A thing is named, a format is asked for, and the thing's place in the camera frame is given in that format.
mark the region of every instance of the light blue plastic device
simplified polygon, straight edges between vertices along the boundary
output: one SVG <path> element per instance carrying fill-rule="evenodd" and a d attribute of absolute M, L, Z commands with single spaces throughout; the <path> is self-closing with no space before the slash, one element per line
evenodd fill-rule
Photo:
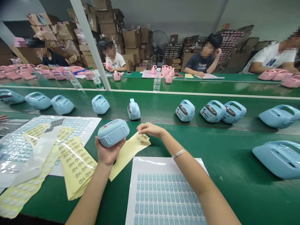
<path fill-rule="evenodd" d="M 104 114 L 109 109 L 109 103 L 103 95 L 97 95 L 92 100 L 93 110 L 97 114 Z"/>
<path fill-rule="evenodd" d="M 219 101 L 212 100 L 201 109 L 201 115 L 210 123 L 219 122 L 226 112 L 225 106 Z"/>
<path fill-rule="evenodd" d="M 282 179 L 300 178 L 300 145 L 291 141 L 273 141 L 255 147 L 252 152 L 272 173 Z"/>
<path fill-rule="evenodd" d="M 246 108 L 235 101 L 227 102 L 225 105 L 226 112 L 222 117 L 225 123 L 237 123 L 247 112 Z"/>
<path fill-rule="evenodd" d="M 300 111 L 289 105 L 278 105 L 259 114 L 259 118 L 269 127 L 283 129 L 300 119 Z"/>
<path fill-rule="evenodd" d="M 13 104 L 18 104 L 21 102 L 24 102 L 25 99 L 23 96 L 8 90 L 8 89 L 3 89 L 0 90 L 0 101 L 4 103 L 5 105 L 13 105 Z"/>
<path fill-rule="evenodd" d="M 183 100 L 175 111 L 182 122 L 191 121 L 195 114 L 195 107 L 189 100 Z"/>
<path fill-rule="evenodd" d="M 36 110 L 44 110 L 51 106 L 51 100 L 40 92 L 32 92 L 26 95 L 25 101 Z"/>
<path fill-rule="evenodd" d="M 55 112 L 64 115 L 70 113 L 74 109 L 74 104 L 62 95 L 57 95 L 51 99 L 51 104 Z"/>
<path fill-rule="evenodd" d="M 136 119 L 141 118 L 140 108 L 138 107 L 138 104 L 136 102 L 134 102 L 133 98 L 130 99 L 130 103 L 128 104 L 127 112 L 128 112 L 129 119 L 131 119 L 131 120 L 136 120 Z"/>
<path fill-rule="evenodd" d="M 98 138 L 105 147 L 109 148 L 129 134 L 130 130 L 127 123 L 122 119 L 115 119 L 98 131 Z"/>

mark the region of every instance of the white t-shirt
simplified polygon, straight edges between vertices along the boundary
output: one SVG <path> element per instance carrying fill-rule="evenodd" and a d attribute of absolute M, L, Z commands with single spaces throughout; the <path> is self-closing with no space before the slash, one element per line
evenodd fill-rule
<path fill-rule="evenodd" d="M 118 52 L 116 52 L 116 58 L 115 58 L 114 62 L 111 61 L 109 56 L 106 56 L 106 61 L 105 62 L 106 63 L 111 63 L 112 67 L 116 68 L 116 69 L 122 68 L 126 64 L 123 56 Z"/>
<path fill-rule="evenodd" d="M 295 56 L 297 53 L 296 49 L 285 50 L 283 53 L 279 54 L 278 48 L 279 44 L 274 44 L 263 48 L 256 53 L 252 59 L 250 59 L 243 71 L 240 73 L 252 74 L 249 72 L 249 68 L 253 62 L 260 62 L 262 63 L 263 67 L 267 68 L 278 68 L 282 63 L 295 61 Z"/>

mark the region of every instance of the silver bracelet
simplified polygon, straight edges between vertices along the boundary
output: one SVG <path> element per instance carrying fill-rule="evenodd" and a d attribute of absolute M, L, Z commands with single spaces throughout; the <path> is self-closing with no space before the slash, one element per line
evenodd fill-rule
<path fill-rule="evenodd" d="M 184 153 L 186 151 L 186 149 L 184 148 L 183 150 L 177 152 L 175 155 L 172 155 L 172 158 L 176 158 L 178 156 L 180 156 L 182 153 Z"/>

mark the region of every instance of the green table surface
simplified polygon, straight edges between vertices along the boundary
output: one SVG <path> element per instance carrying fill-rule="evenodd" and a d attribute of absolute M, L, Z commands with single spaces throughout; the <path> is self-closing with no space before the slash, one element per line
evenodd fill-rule
<path fill-rule="evenodd" d="M 12 88 L 25 95 L 31 90 Z M 43 90 L 47 96 L 62 94 L 75 104 L 66 116 L 97 117 L 91 106 L 96 91 Z M 300 208 L 300 180 L 282 180 L 269 172 L 252 154 L 255 146 L 269 141 L 288 140 L 299 142 L 300 123 L 277 130 L 264 125 L 258 114 L 270 107 L 286 103 L 299 109 L 299 101 L 283 99 L 215 97 L 223 103 L 234 100 L 247 108 L 247 114 L 239 123 L 211 124 L 200 115 L 201 108 L 211 100 L 210 96 L 154 94 L 132 92 L 104 92 L 110 109 L 94 131 L 107 122 L 122 118 L 127 120 L 130 138 L 141 122 L 153 122 L 167 129 L 195 158 L 202 158 L 205 167 L 242 224 L 298 224 Z M 127 105 L 134 98 L 141 110 L 141 119 L 129 121 Z M 175 109 L 183 99 L 189 99 L 196 108 L 191 122 L 183 123 L 175 115 Z M 12 119 L 30 119 L 39 115 L 57 115 L 52 107 L 37 111 L 27 103 L 0 105 L 0 114 Z M 170 157 L 160 139 L 151 137 L 151 145 L 136 156 Z M 85 148 L 97 160 L 97 150 L 91 138 Z M 97 224 L 124 224 L 128 203 L 130 163 L 112 181 L 108 181 L 97 217 Z M 40 191 L 24 206 L 21 213 L 32 217 L 65 223 L 76 206 L 77 200 L 68 201 L 63 177 L 48 176 Z"/>
<path fill-rule="evenodd" d="M 160 91 L 162 92 L 185 92 L 185 93 L 212 93 L 212 94 L 240 94 L 240 95 L 264 95 L 264 96 L 285 96 L 300 97 L 300 88 L 287 88 L 280 85 L 280 82 L 265 82 L 257 79 L 255 74 L 215 74 L 225 76 L 224 80 L 200 80 L 196 79 L 173 79 L 171 84 L 162 80 Z M 73 85 L 67 81 L 47 80 L 43 76 L 36 74 L 38 79 L 25 81 L 22 79 L 0 80 L 1 88 L 10 88 L 11 86 L 27 87 L 49 87 L 49 88 L 73 88 Z M 153 79 L 141 78 L 139 72 L 133 72 L 131 75 L 124 75 L 120 81 L 108 77 L 112 89 L 115 90 L 133 90 L 133 91 L 153 91 Z M 82 87 L 85 89 L 96 89 L 93 81 L 79 79 Z"/>

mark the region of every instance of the worker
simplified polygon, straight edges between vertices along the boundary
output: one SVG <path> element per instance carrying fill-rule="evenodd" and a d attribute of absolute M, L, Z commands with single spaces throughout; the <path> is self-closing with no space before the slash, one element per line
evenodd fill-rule
<path fill-rule="evenodd" d="M 111 63 L 112 68 L 108 69 L 110 72 L 117 71 L 127 71 L 127 65 L 123 56 L 118 53 L 115 46 L 111 40 L 104 37 L 98 42 L 98 48 L 105 54 L 106 61 L 103 63 L 105 68 L 106 63 Z"/>
<path fill-rule="evenodd" d="M 43 66 L 39 66 L 41 70 L 53 70 L 56 67 L 68 67 L 69 64 L 61 55 L 53 52 L 46 47 L 45 42 L 38 38 L 26 39 L 26 45 L 29 48 L 34 48 L 37 56 L 42 58 Z"/>
<path fill-rule="evenodd" d="M 205 73 L 212 73 L 219 61 L 222 50 L 220 46 L 223 37 L 220 34 L 210 34 L 200 53 L 193 55 L 185 65 L 184 72 L 204 77 Z"/>
<path fill-rule="evenodd" d="M 299 30 L 283 42 L 267 46 L 256 53 L 240 73 L 262 74 L 266 70 L 278 68 L 298 73 L 294 66 L 296 48 L 300 47 Z"/>
<path fill-rule="evenodd" d="M 209 225 L 241 225 L 226 199 L 203 167 L 165 129 L 152 123 L 142 123 L 137 127 L 137 131 L 139 134 L 149 134 L 161 138 L 181 173 L 196 193 Z M 98 149 L 98 165 L 66 225 L 95 224 L 113 162 L 125 141 L 126 138 L 113 147 L 106 148 L 100 143 L 98 137 L 95 137 L 95 144 Z"/>

